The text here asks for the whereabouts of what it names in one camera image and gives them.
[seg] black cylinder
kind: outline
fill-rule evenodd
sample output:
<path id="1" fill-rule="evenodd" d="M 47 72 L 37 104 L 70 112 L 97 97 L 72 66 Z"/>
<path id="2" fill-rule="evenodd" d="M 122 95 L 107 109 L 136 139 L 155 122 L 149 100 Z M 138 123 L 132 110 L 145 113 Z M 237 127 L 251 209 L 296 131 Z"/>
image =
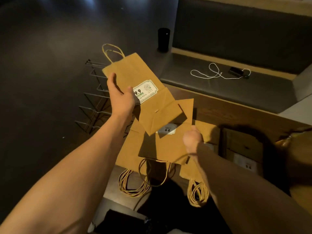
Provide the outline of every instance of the black cylinder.
<path id="1" fill-rule="evenodd" d="M 169 49 L 170 29 L 160 28 L 158 30 L 158 51 L 167 52 Z"/>

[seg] black backrest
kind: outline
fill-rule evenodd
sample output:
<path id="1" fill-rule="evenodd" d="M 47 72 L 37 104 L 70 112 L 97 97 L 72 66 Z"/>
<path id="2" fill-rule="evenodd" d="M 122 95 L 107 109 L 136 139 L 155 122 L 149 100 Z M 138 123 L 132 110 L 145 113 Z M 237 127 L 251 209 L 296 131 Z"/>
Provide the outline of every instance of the black backrest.
<path id="1" fill-rule="evenodd" d="M 173 47 L 299 74 L 312 63 L 312 17 L 179 0 Z"/>

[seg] sticker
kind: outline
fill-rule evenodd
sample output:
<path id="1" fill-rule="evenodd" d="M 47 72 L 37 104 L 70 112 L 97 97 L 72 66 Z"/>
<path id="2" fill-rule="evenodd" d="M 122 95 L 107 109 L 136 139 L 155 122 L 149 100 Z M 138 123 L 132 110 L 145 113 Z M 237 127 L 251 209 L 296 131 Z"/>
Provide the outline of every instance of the sticker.
<path id="1" fill-rule="evenodd" d="M 175 133 L 176 128 L 177 128 L 176 124 L 169 123 L 163 126 L 162 128 L 160 128 L 156 133 L 172 135 Z"/>
<path id="2" fill-rule="evenodd" d="M 205 143 L 205 142 L 204 142 L 204 145 L 206 145 L 206 146 L 209 147 L 212 151 L 214 151 L 213 144 L 211 144 L 211 143 Z"/>
<path id="3" fill-rule="evenodd" d="M 254 160 L 244 157 L 238 153 L 235 153 L 233 162 L 242 168 L 257 173 L 257 162 L 255 162 Z"/>
<path id="4" fill-rule="evenodd" d="M 146 80 L 143 83 L 140 83 L 138 86 L 133 88 L 133 92 L 140 100 L 142 104 L 147 99 L 157 94 L 158 88 L 154 85 L 151 80 Z"/>

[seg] cushioned seat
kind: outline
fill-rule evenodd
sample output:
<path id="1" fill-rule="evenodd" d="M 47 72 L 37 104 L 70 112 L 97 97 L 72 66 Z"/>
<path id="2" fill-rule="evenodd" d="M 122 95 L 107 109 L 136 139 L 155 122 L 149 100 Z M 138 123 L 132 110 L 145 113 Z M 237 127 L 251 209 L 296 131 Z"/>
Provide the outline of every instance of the cushioned seat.
<path id="1" fill-rule="evenodd" d="M 209 64 L 210 62 L 197 58 L 171 54 L 160 80 L 183 89 L 273 113 L 280 113 L 297 102 L 292 81 L 288 79 L 257 72 L 252 72 L 249 79 L 223 79 L 221 77 L 202 79 L 190 74 L 191 70 L 195 69 L 214 76 L 215 73 L 208 68 Z M 218 63 L 217 66 L 222 76 L 235 78 L 228 73 L 230 66 Z"/>

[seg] forearm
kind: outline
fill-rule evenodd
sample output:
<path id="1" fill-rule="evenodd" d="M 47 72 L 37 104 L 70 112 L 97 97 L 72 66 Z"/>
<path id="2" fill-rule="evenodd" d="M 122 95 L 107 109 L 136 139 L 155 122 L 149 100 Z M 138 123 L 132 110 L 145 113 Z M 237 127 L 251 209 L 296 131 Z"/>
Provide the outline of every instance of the forearm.
<path id="1" fill-rule="evenodd" d="M 44 175 L 7 217 L 4 233 L 85 232 L 123 144 L 126 120 L 111 116 Z"/>
<path id="2" fill-rule="evenodd" d="M 310 233 L 311 216 L 262 177 L 200 143 L 198 167 L 233 233 Z"/>

